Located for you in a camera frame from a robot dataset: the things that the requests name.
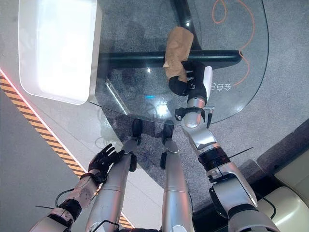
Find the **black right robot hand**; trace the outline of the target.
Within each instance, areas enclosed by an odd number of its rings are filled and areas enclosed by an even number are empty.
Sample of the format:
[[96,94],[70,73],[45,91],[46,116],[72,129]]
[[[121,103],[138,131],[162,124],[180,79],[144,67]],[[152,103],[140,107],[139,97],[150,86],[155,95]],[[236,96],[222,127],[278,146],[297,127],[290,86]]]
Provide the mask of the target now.
[[181,72],[169,78],[169,89],[176,95],[188,96],[188,100],[200,97],[205,102],[209,100],[212,67],[198,61],[182,61]]

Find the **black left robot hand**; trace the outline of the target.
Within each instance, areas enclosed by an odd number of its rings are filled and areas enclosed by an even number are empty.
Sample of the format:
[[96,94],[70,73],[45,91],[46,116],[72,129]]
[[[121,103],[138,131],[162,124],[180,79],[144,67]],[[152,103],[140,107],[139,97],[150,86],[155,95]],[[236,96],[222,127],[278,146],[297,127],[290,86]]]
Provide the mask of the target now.
[[99,174],[105,176],[110,166],[119,162],[124,154],[125,152],[123,150],[117,152],[112,144],[108,144],[91,160],[88,165],[88,172],[90,173],[93,170],[97,170]]

